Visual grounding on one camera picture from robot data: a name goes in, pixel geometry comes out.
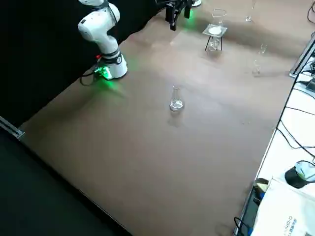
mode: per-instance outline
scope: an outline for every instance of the brown tabletop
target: brown tabletop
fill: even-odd
[[[308,3],[258,1],[252,24],[235,1],[216,2],[176,32],[160,13],[121,45],[123,79],[77,81],[24,124],[24,142],[136,236],[230,235],[312,32]],[[224,51],[208,54],[201,32],[214,7],[227,10],[228,31]],[[174,84],[179,114],[169,110]]]

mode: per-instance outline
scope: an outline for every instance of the black device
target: black device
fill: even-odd
[[[156,4],[165,4],[166,14],[165,20],[169,22],[171,30],[176,30],[176,23],[182,10],[184,11],[185,18],[189,19],[190,10],[192,8],[192,0],[156,0]]]

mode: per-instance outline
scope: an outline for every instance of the black curtain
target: black curtain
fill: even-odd
[[[158,12],[154,0],[110,2],[121,13],[121,20],[109,32],[119,43]],[[90,68],[99,51],[78,32],[78,22],[90,9],[77,0],[1,4],[0,116],[20,126]]]

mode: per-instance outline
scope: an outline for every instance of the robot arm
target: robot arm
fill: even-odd
[[[86,6],[101,6],[105,5],[105,7],[108,6],[108,1],[107,0],[79,0],[83,5]]]
[[[107,34],[120,20],[118,8],[106,0],[79,1],[93,7],[92,12],[80,21],[78,29],[84,39],[95,42],[102,52],[97,71],[104,71],[106,79],[124,76],[127,73],[126,61],[120,52],[117,40]]]

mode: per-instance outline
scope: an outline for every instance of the green led light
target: green led light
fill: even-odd
[[[112,78],[112,74],[110,73],[108,67],[103,67],[103,72],[102,75],[106,78],[106,79],[111,79]]]
[[[110,70],[108,69],[107,66],[98,67],[98,68],[95,69],[94,72],[95,72],[95,73],[98,72],[102,77],[104,77],[104,78],[107,79],[107,80],[113,78],[113,76],[112,76],[112,74],[110,73]]]

